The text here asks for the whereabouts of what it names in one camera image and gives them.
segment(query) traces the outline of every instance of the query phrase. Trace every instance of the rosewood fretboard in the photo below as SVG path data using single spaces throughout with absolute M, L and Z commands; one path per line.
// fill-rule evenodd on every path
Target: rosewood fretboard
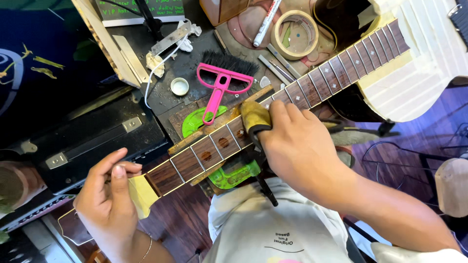
M 310 109 L 350 86 L 410 48 L 398 21 L 379 29 L 316 67 L 262 104 L 274 100 Z M 159 197 L 167 195 L 252 144 L 241 116 L 174 155 L 145 175 Z

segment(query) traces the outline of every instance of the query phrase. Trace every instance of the fingernail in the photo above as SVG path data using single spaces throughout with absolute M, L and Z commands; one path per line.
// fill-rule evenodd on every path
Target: fingernail
M 124 176 L 124 168 L 120 165 L 117 165 L 114 167 L 114 170 L 112 171 L 112 175 L 115 178 L 121 178 Z

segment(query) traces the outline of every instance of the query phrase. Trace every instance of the tape roll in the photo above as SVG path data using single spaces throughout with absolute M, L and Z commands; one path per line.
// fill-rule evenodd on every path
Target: tape roll
M 305 29 L 307 34 L 307 42 L 297 43 L 296 45 L 290 45 L 286 48 L 283 45 L 283 39 L 285 32 L 282 33 L 283 37 L 279 34 L 279 27 L 284 22 L 295 22 L 299 24 L 301 27 Z M 319 30 L 315 21 L 310 17 L 307 13 L 298 10 L 291 10 L 284 13 L 278 21 L 275 23 L 273 30 L 271 31 L 271 44 L 276 48 L 276 50 L 285 58 L 289 60 L 298 60 L 303 58 L 304 56 L 308 55 L 310 52 L 314 50 L 318 43 L 318 35 Z

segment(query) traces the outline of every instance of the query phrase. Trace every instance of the pink brush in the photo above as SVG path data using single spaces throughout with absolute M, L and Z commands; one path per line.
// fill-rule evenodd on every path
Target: pink brush
M 230 94 L 241 94 L 247 92 L 254 83 L 253 75 L 258 71 L 258 65 L 231 55 L 213 51 L 205 51 L 203 53 L 202 61 L 203 63 L 200 63 L 197 68 L 198 80 L 205 87 L 213 89 L 211 98 L 206 106 L 205 114 L 203 114 L 203 124 L 212 125 L 224 92 Z M 214 85 L 206 83 L 200 77 L 200 70 L 209 71 L 218 75 Z M 243 90 L 232 91 L 228 89 L 231 79 L 241 80 L 249 85 Z M 211 121 L 207 122 L 205 121 L 205 117 L 208 112 L 213 113 L 213 118 Z

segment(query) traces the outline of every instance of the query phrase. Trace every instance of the white t-shirt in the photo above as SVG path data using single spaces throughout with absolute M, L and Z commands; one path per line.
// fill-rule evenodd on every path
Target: white t-shirt
M 257 183 L 213 197 L 208 212 L 213 247 L 204 263 L 352 262 L 338 212 L 308 200 L 279 178 L 267 183 L 277 207 L 260 193 Z M 372 250 L 379 263 L 468 263 L 454 249 L 420 253 L 373 243 Z

